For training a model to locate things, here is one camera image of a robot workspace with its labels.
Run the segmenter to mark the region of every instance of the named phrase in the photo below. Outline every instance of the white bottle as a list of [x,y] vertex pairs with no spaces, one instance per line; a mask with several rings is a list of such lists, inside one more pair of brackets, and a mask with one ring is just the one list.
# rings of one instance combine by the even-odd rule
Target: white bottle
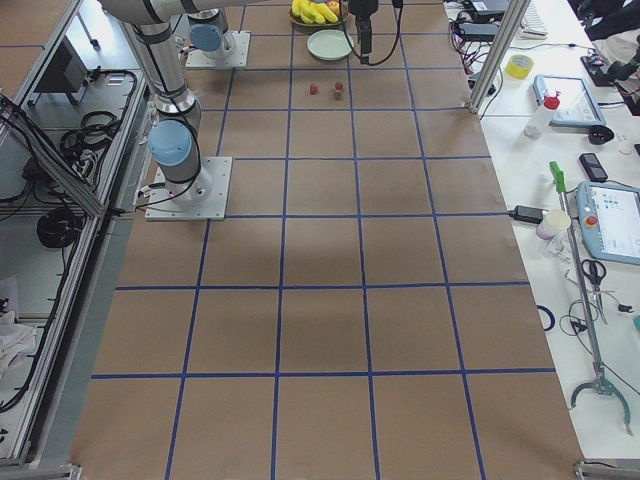
[[558,98],[560,92],[556,92],[556,96],[551,95],[544,96],[544,102],[538,107],[536,113],[529,119],[529,123],[524,127],[524,134],[527,137],[538,139],[542,135],[542,131],[549,126],[549,122],[553,118],[553,114],[560,106],[560,99]]

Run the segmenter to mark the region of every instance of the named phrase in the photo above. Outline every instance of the bowl of bananas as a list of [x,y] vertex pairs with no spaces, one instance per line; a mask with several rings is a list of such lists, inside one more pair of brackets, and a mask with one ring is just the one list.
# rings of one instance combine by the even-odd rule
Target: bowl of bananas
[[289,10],[289,19],[301,27],[336,27],[348,16],[349,9],[346,3],[343,3],[341,8],[339,0],[293,0]]

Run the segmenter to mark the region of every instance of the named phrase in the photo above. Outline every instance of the green handle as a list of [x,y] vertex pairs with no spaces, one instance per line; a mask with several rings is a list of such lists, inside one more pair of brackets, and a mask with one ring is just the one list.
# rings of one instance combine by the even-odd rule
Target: green handle
[[567,187],[564,184],[564,172],[560,170],[558,162],[550,162],[551,174],[553,175],[553,182],[556,184],[556,192],[566,193]]

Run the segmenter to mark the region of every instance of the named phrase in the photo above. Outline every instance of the desk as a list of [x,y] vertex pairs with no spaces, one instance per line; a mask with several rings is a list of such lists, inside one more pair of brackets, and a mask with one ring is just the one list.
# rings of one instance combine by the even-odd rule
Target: desk
[[[536,8],[549,30],[547,43],[589,45],[566,2],[536,0]],[[535,41],[517,37],[513,42],[515,46],[535,44]],[[505,56],[503,66],[511,52]],[[571,189],[587,180],[578,163],[578,155],[583,152],[596,153],[611,179],[640,185],[640,157],[633,149],[634,143],[640,143],[640,118],[631,116],[624,105],[603,108],[607,125],[616,132],[616,138],[603,146],[589,144],[584,133],[562,133],[554,128],[537,141],[522,134],[529,116],[536,108],[531,89],[533,76],[537,73],[554,73],[587,77],[579,62],[585,50],[540,47],[517,53],[531,56],[535,62],[534,70],[524,80],[505,75],[501,93],[482,120],[482,129],[507,206],[512,208],[522,204],[559,208],[549,162],[556,160],[559,163],[565,172],[567,188]],[[593,89],[600,102],[620,100],[613,88]],[[564,263],[545,253],[545,242],[535,235],[531,226],[514,222],[513,228],[536,302],[550,308],[559,319],[567,312],[569,304],[579,298],[577,287],[565,280],[565,272],[573,269],[571,263]],[[581,255],[588,258],[584,250]],[[606,264],[608,275],[603,290],[614,290],[614,295],[622,303],[634,305],[635,311],[640,311],[638,267],[612,262]],[[637,388],[640,385],[640,333],[635,331],[632,323],[637,313],[618,313],[615,303],[607,297],[604,298],[604,305],[609,324],[596,322],[604,361]],[[546,325],[547,319],[544,318],[543,322]],[[557,326],[548,333],[547,339],[568,404],[573,389],[579,383],[594,378],[591,357],[575,338],[563,334]],[[577,407],[571,411],[571,418],[583,454],[586,458],[639,458],[640,437],[637,434],[640,432],[640,396],[610,372],[607,372],[607,378],[620,388],[629,402],[631,428],[636,436],[626,434],[622,425],[622,407],[616,399],[593,392],[582,393],[578,397]]]

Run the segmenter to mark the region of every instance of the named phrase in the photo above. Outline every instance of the tablet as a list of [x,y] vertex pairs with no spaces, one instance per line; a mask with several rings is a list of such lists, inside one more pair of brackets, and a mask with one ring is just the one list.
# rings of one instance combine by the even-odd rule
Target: tablet
[[582,182],[576,204],[582,241],[593,258],[640,265],[640,190]]
[[591,127],[606,124],[598,102],[584,78],[536,75],[533,91],[538,105],[544,101],[545,93],[555,95],[556,92],[560,92],[560,108],[553,114],[551,125]]

